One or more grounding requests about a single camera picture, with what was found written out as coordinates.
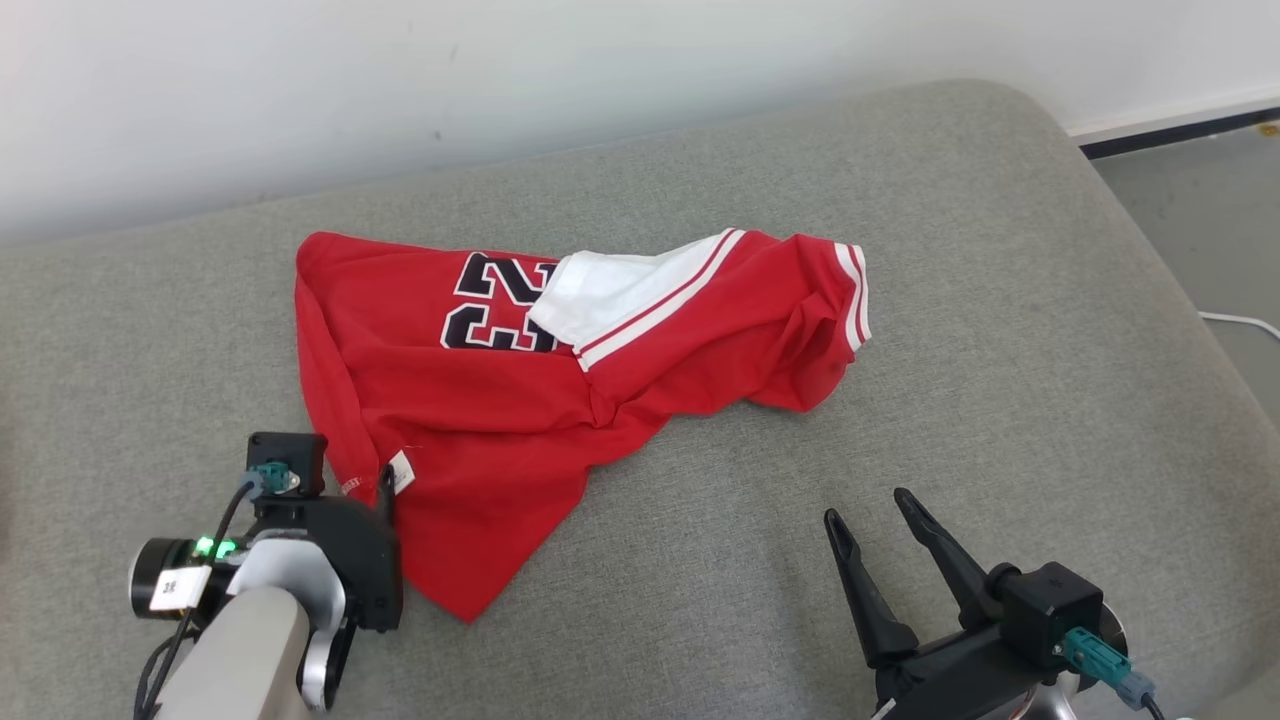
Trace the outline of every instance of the gray floor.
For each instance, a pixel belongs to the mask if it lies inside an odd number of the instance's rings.
[[[1201,310],[1280,327],[1280,132],[1245,128],[1093,163]],[[1280,427],[1280,342],[1211,323]],[[1280,666],[1201,720],[1275,717]]]

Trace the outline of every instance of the black baseboard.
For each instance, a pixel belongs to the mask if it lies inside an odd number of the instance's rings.
[[[1220,132],[1247,128],[1258,123],[1270,123],[1272,120],[1280,120],[1280,108],[1254,110],[1253,113],[1243,113],[1239,115],[1231,115],[1230,118],[1219,118],[1216,120],[1204,120],[1203,123],[1192,123],[1189,126],[1178,126],[1175,128],[1157,129],[1155,132],[1144,132],[1142,135],[1132,135],[1129,137],[1117,137],[1115,140],[1092,142],[1089,145],[1082,145],[1080,151],[1083,151],[1084,156],[1089,160],[1096,160],[1098,158],[1110,158],[1111,155],[1133,152],[1134,150],[1146,150],[1148,147],[1158,147],[1161,145],[1183,142],[1185,140],[1196,140],[1197,137],[1207,137]]]

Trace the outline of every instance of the white baseboard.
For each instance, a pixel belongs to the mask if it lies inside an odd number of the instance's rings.
[[[1211,97],[1201,102],[1176,105],[1126,115],[1097,123],[1068,127],[1066,133],[1079,145],[1116,140],[1144,132],[1175,128],[1254,113],[1268,108],[1280,108],[1280,87],[1266,87],[1257,91]]]

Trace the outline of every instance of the red jersey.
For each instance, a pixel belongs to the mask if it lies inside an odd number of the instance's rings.
[[[582,497],[677,413],[809,410],[867,325],[856,246],[730,229],[658,256],[561,261],[312,234],[302,393],[343,491],[394,459],[404,577],[474,620]]]

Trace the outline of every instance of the gray fabric surface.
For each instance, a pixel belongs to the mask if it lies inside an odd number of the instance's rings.
[[[358,637],[333,717],[867,716],[824,509],[922,638],[956,629],[899,484],[983,565],[1100,584],[1170,717],[1280,656],[1280,437],[1051,119],[954,82],[0,255],[0,715],[128,712],[172,630],[129,614],[137,544],[210,532],[247,433],[307,428],[308,232],[563,255],[726,225],[865,249],[840,389],[599,469],[475,625],[411,592]]]

